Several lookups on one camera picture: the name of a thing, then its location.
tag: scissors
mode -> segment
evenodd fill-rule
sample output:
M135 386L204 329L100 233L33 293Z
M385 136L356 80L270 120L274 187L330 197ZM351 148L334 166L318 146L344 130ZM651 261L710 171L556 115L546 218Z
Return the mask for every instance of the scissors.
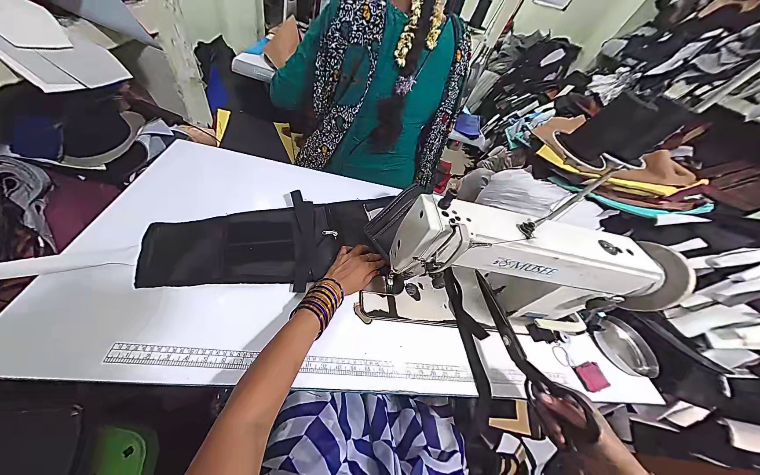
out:
M509 323L506 310L503 309L500 302L495 298L494 291L491 290L486 277L480 274L478 270L475 272L477 283L480 285L480 291L482 291L483 298L486 300L486 307L488 307L491 318L494 319L497 332L500 334L501 340L503 340L503 346L506 347L506 351L509 353L509 357L512 358L512 362L515 363L515 366L527 377L524 389L527 393L528 403L535 407L536 400L541 394L549 394L553 397L575 403L585 414L585 427L578 427L559 414L552 413L565 437L565 445L569 449L576 449L577 443L594 444L597 442L599 440L600 428L595 419L595 410L579 392L564 384L553 382L543 372L533 366L527 359L526 353L523 352L523 348L518 341L518 336L515 334L515 329Z

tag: blue and white dress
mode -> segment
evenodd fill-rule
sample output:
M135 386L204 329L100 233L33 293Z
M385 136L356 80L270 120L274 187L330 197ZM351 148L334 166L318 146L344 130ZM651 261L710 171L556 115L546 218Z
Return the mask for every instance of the blue and white dress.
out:
M447 398L296 391L274 421L263 475L466 475Z

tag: teal kurta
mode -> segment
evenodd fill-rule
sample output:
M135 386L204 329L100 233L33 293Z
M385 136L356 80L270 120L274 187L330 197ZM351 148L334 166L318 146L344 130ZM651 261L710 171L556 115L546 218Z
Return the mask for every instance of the teal kurta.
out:
M283 109L296 110L311 104L312 79L321 37L328 30L339 0L331 0L321 15L314 19L295 54L279 69L272 79L272 102ZM377 57L371 87L365 95L360 112L351 128L333 152L328 172L367 182L405 188L416 177L416 148L421 128L430 122L442 100L455 50L453 27L448 21L442 25L437 46L424 49L418 68L417 82L404 100L401 114L403 131L395 146L388 151L376 152L369 135L377 124L377 102L392 94L398 78L395 49L408 17L388 2L386 26ZM353 105L365 91L368 75L367 53L360 47L349 47L344 54L341 80L334 94L337 104Z

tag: measuring ruler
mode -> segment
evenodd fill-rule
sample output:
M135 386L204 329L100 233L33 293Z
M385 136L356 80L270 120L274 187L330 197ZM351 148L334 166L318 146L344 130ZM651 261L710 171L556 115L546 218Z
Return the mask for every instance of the measuring ruler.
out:
M245 370L259 354L258 351L114 343L104 362ZM361 358L307 356L298 372L407 380L474 381L470 369L461 366Z

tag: pink tag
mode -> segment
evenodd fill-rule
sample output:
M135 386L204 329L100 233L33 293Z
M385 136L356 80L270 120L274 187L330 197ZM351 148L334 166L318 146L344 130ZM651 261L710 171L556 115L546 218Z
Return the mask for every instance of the pink tag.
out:
M596 362L584 362L574 367L574 372L588 392L597 392L611 386Z

